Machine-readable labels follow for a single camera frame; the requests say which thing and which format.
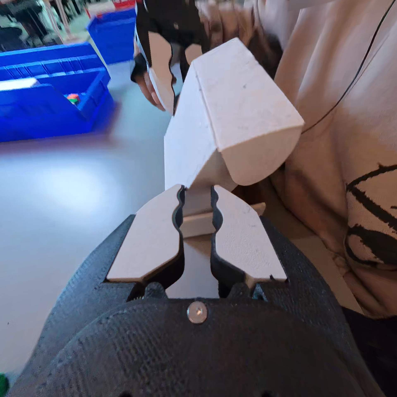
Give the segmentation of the person's right forearm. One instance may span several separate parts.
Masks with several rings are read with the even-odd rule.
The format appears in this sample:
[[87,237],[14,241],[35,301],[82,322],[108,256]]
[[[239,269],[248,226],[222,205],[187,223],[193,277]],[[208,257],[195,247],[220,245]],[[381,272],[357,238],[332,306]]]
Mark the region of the person's right forearm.
[[210,50],[238,38],[258,61],[279,61],[283,53],[280,42],[274,34],[266,32],[260,19],[265,1],[247,3],[241,6],[237,1],[195,1]]

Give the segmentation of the white cardboard box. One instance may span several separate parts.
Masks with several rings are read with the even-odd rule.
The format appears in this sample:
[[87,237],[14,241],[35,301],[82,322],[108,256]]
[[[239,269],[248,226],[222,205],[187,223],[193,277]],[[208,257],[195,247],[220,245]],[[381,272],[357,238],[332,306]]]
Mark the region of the white cardboard box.
[[211,186],[270,176],[294,150],[304,120],[235,38],[195,59],[164,136],[165,189],[185,186],[184,237],[213,232]]

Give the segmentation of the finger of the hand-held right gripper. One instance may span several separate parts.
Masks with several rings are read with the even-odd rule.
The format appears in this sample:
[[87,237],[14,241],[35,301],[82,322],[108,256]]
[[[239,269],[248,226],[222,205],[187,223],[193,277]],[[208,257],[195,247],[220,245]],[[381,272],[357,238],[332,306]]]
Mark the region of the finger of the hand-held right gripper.
[[186,62],[190,66],[191,63],[202,55],[202,46],[199,44],[191,44],[185,50]]
[[149,32],[148,38],[151,52],[149,77],[163,108],[169,114],[174,114],[176,96],[173,90],[173,75],[170,70],[172,59],[171,44],[158,33]]

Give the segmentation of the white flat item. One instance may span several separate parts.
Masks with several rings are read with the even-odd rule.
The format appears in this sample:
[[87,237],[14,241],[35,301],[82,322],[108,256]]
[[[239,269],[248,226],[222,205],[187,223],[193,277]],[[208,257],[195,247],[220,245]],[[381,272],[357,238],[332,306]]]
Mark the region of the white flat item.
[[35,78],[12,79],[0,81],[0,92],[32,88],[40,83]]

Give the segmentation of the person's pale clothed torso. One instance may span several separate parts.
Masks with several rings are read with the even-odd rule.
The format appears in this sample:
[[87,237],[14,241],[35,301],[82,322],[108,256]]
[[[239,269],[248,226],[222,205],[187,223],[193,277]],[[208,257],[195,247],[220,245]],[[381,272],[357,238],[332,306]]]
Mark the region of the person's pale clothed torso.
[[275,82],[305,121],[272,183],[364,314],[396,316],[396,3],[289,3],[257,11],[283,49]]

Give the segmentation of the person's right hand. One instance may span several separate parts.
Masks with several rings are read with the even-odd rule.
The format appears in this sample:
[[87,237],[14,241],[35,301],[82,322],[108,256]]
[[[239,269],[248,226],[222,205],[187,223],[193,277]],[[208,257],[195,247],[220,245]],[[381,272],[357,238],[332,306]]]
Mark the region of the person's right hand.
[[135,76],[135,82],[139,86],[142,94],[145,98],[157,109],[165,112],[165,108],[162,106],[156,92],[154,86],[151,82],[150,76],[148,72],[144,72],[142,74]]

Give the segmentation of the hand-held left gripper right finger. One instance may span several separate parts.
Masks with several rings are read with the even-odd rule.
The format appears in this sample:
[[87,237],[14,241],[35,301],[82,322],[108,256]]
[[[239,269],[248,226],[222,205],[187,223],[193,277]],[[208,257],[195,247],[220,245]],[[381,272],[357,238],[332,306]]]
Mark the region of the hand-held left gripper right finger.
[[210,266],[225,287],[247,287],[269,281],[285,282],[287,275],[258,213],[225,188],[211,187],[212,224]]

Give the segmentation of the large blue plastic bin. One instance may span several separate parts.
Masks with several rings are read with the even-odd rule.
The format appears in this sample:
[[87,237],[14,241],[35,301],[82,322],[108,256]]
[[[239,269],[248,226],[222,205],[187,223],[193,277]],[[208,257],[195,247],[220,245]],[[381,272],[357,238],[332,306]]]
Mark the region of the large blue plastic bin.
[[[106,68],[40,77],[40,85],[0,94],[0,141],[12,142],[98,132],[114,111]],[[66,95],[76,93],[73,105]]]

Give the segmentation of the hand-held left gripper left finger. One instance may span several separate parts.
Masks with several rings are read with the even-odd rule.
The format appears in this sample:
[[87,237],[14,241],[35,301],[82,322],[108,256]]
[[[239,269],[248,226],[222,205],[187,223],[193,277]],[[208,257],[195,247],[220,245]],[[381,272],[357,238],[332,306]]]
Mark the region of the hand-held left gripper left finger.
[[106,276],[109,282],[170,287],[185,268],[183,223],[185,187],[176,184],[143,205]]

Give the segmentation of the person's dark trousers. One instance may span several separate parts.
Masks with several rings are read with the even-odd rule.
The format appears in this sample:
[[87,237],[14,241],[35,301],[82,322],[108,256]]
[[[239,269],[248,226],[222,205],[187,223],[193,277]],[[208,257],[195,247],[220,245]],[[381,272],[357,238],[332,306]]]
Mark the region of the person's dark trousers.
[[387,397],[397,395],[397,317],[374,320],[342,308],[360,353]]

